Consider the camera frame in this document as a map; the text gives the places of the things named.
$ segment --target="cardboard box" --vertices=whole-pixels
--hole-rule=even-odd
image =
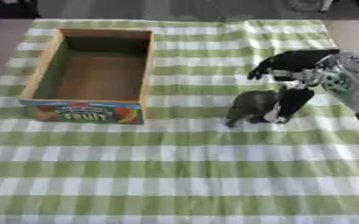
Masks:
[[[20,102],[44,121],[143,124],[152,33],[59,29]]]

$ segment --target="green and white tablecloth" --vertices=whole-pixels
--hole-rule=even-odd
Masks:
[[[58,27],[155,31],[144,126],[37,122],[17,95]],[[223,125],[264,57],[320,21],[39,20],[0,76],[0,223],[359,223],[359,122],[322,89],[286,125]]]

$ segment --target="robot finger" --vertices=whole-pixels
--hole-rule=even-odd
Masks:
[[[258,66],[253,69],[252,71],[249,72],[248,75],[248,79],[249,80],[260,80],[264,74],[268,74],[269,73],[269,69],[271,68],[271,63],[273,61],[273,58],[267,58],[265,60],[263,60],[262,62],[260,62],[260,64],[258,64]]]

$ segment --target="toy dog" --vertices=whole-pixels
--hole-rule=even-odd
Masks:
[[[226,116],[226,126],[233,128],[237,121],[246,119],[250,123],[269,123],[264,116],[273,110],[287,91],[287,86],[280,90],[249,91],[238,95]]]

